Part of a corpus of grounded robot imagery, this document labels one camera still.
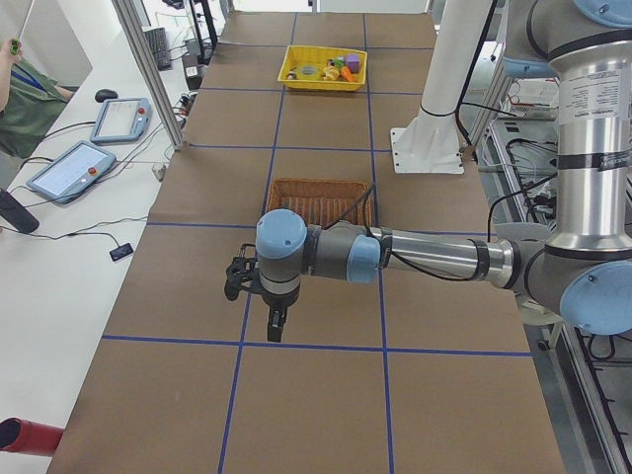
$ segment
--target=blue joint cap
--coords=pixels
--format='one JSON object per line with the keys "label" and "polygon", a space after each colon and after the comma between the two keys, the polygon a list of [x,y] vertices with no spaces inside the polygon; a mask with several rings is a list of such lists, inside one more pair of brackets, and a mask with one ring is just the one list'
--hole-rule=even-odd
{"label": "blue joint cap", "polygon": [[264,258],[280,260],[300,249],[307,227],[300,215],[288,209],[275,209],[257,223],[257,252]]}
{"label": "blue joint cap", "polygon": [[592,334],[632,328],[632,262],[601,264],[578,276],[562,295],[560,315]]}
{"label": "blue joint cap", "polygon": [[379,269],[379,242],[371,237],[358,235],[347,258],[347,281],[371,283]]}
{"label": "blue joint cap", "polygon": [[505,56],[504,62],[507,75],[517,77],[518,79],[538,79],[557,76],[557,73],[551,69],[546,61],[512,59]]}
{"label": "blue joint cap", "polygon": [[575,0],[575,5],[595,23],[610,28],[632,28],[630,0]]}

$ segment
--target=yellow bin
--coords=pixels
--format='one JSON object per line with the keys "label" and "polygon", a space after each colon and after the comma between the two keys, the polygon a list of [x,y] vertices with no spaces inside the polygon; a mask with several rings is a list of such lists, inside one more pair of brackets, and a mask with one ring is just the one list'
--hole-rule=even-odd
{"label": "yellow bin", "polygon": [[[323,68],[327,65],[327,60],[350,53],[359,57],[359,72],[354,74],[355,82],[348,82],[342,76],[336,81],[326,81]],[[296,79],[287,78],[290,72]],[[290,89],[353,92],[366,82],[366,52],[341,47],[291,45],[285,51],[277,80]]]}

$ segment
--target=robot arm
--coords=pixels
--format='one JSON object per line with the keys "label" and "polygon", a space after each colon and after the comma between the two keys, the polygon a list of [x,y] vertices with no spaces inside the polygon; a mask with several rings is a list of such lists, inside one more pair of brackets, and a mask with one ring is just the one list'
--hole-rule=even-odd
{"label": "robot arm", "polygon": [[325,230],[306,227],[291,211],[272,211],[257,226],[257,257],[246,258],[242,247],[225,286],[231,300],[240,290],[263,296],[270,341],[280,341],[301,275],[369,282],[385,268],[487,280],[528,294],[595,334],[632,328],[632,239],[624,231],[632,115],[629,0],[513,0],[508,46],[514,75],[532,77],[547,64],[560,77],[553,236],[545,243],[485,243],[347,223]]}

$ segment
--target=keyboard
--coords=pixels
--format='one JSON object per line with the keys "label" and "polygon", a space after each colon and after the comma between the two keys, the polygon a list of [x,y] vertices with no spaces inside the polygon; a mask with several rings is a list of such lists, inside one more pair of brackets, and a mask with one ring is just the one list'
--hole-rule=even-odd
{"label": "keyboard", "polygon": [[144,32],[149,48],[159,70],[171,67],[171,54],[167,46],[167,35],[164,28],[154,28]]}

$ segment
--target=person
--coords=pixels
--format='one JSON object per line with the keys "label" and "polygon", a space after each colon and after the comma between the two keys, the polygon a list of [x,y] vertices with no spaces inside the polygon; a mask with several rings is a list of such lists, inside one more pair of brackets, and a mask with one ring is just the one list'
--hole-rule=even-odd
{"label": "person", "polygon": [[11,40],[0,46],[0,149],[28,158],[72,97],[72,92],[38,72]]}

